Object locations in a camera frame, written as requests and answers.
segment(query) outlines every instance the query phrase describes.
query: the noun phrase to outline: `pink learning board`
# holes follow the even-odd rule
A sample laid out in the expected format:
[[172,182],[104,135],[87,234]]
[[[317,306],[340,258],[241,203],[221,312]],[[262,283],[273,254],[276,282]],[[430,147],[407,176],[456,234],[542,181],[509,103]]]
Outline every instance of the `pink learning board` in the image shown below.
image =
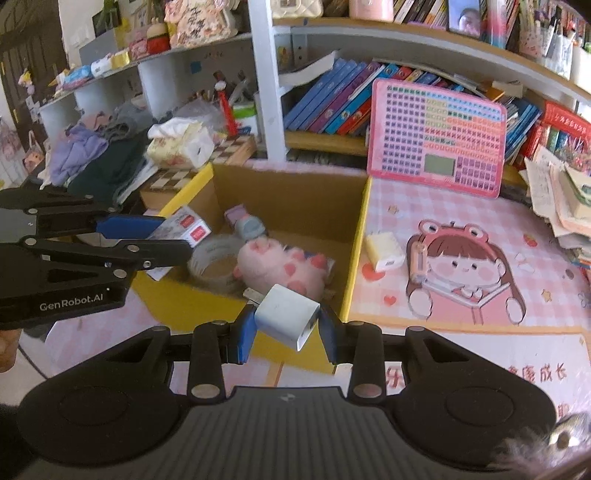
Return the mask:
[[429,85],[378,79],[368,173],[496,198],[505,135],[502,105]]

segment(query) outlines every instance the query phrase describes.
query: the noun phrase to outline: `door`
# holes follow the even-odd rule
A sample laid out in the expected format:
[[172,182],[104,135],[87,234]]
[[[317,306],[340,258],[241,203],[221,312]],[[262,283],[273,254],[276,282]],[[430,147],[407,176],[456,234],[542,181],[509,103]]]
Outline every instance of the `door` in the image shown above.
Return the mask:
[[48,84],[67,67],[61,42],[58,0],[7,0],[0,10],[0,73],[18,136],[25,150],[33,130],[40,144],[47,138],[39,122],[33,122],[26,100],[27,89],[18,79],[27,67],[33,76],[33,102],[51,98]]

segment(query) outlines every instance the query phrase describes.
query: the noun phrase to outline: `pink pig plush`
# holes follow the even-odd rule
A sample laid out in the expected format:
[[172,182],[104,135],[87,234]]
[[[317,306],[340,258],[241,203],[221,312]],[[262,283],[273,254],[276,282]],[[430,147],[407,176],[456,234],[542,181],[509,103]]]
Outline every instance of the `pink pig plush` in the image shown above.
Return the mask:
[[247,287],[263,295],[278,283],[320,301],[327,272],[324,255],[307,259],[303,250],[292,248],[285,251],[277,240],[261,236],[249,241],[238,252],[234,277],[241,278]]

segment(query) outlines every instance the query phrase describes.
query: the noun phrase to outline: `smartphone screen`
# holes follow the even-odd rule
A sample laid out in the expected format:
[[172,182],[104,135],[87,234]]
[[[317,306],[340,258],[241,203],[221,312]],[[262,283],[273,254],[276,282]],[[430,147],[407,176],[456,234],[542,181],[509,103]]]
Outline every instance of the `smartphone screen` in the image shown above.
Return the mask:
[[449,31],[480,38],[480,1],[448,0]]

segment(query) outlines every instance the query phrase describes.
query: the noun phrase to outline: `pink container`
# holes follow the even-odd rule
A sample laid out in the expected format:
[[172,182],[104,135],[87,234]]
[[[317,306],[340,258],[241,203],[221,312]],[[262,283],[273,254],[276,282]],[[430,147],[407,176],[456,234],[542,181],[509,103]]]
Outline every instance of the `pink container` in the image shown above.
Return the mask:
[[357,20],[394,21],[392,0],[349,0],[349,16]]

